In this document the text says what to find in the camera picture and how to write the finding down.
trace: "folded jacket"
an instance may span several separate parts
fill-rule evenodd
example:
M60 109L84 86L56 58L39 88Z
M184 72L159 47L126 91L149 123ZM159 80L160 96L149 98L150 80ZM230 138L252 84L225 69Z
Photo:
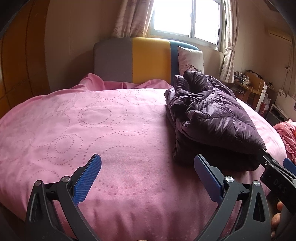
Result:
M174 86L165 98L167 116L176 129L175 161L192 164L197 154L203 154L220 169L258 168L255 155L266 149L264 141L228 87L193 71L175 76Z

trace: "white pillow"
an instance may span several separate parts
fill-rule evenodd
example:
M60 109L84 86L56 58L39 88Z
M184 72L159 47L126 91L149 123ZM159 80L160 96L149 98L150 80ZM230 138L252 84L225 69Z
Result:
M187 49L178 46L178 60L180 75L185 71L198 71L204 73L203 53L199 50Z

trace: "pink bed sheet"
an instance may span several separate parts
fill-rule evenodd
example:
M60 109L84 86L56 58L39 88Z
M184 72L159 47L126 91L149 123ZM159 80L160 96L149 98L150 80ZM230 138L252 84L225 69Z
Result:
M193 240L217 204L194 169L172 163L175 136L163 95L169 87L163 80L134 85L89 74L72 89L13 108L0 120L0 202L24 220L36 180L57 182L97 153L101 171L78 206L101 240ZM277 132L241 105L281 163L286 152ZM250 183L262 172L225 174Z
M280 135L285 148L287 157L296 164L296 122L285 121L274 126Z

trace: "patterned curtain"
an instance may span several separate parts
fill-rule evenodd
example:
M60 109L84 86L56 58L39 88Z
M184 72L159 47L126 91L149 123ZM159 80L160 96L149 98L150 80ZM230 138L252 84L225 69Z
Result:
M220 80L233 83L234 48L239 32L239 9L237 0L225 0L226 8L226 48L220 69Z
M152 16L154 0L122 0L112 36L145 37Z

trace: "window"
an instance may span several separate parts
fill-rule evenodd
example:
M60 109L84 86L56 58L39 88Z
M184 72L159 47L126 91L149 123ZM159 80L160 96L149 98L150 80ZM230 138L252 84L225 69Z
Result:
M222 0L155 0L151 35L218 50L223 28Z

